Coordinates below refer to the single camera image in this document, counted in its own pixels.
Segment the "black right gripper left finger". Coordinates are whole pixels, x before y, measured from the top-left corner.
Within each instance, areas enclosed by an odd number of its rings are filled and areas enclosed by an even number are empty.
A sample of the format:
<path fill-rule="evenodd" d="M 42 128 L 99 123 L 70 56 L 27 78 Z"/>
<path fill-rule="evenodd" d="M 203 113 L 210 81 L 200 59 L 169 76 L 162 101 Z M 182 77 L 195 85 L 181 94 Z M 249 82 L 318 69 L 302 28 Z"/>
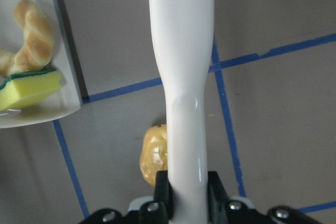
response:
<path fill-rule="evenodd" d="M 172 189 L 167 171 L 156 175 L 153 200 L 143 203 L 138 210 L 126 215 L 112 208 L 95 211 L 83 220 L 84 223 L 169 223 L 173 216 Z"/>

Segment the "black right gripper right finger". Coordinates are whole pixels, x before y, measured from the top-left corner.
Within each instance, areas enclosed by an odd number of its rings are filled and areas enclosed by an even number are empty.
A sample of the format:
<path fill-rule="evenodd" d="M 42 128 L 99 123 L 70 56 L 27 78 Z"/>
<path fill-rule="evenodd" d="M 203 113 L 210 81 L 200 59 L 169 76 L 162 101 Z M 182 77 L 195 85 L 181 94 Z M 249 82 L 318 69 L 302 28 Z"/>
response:
<path fill-rule="evenodd" d="M 211 223 L 319 223 L 288 206 L 275 206 L 265 215 L 241 196 L 230 197 L 217 172 L 208 172 L 208 206 Z"/>

